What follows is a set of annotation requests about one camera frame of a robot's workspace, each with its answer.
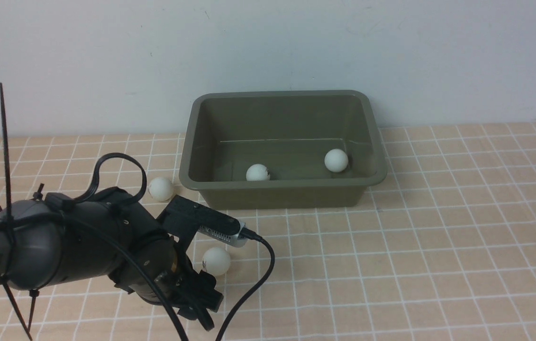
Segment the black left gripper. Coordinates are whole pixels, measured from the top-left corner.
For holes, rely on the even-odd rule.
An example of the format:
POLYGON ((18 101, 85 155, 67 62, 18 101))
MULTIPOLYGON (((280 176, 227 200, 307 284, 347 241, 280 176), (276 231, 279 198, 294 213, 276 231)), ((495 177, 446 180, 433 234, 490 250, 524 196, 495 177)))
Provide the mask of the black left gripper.
POLYGON ((215 326, 209 313, 217 312, 224 299, 216 290, 216 278, 194 270, 174 238, 153 238, 131 252, 178 315, 203 327, 215 326))

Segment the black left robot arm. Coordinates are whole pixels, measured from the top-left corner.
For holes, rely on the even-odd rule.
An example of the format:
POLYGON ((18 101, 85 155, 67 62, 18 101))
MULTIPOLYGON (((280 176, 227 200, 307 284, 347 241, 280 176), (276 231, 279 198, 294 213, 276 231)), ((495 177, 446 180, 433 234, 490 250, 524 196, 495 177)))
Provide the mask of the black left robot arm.
POLYGON ((209 312, 223 296, 214 276, 193 269, 186 250, 197 232, 231 242, 241 228, 235 218, 181 196, 155 217, 117 187, 80 203, 49 193, 0 211, 0 283, 34 291, 107 276, 147 304, 161 305, 163 297, 210 330, 209 312))

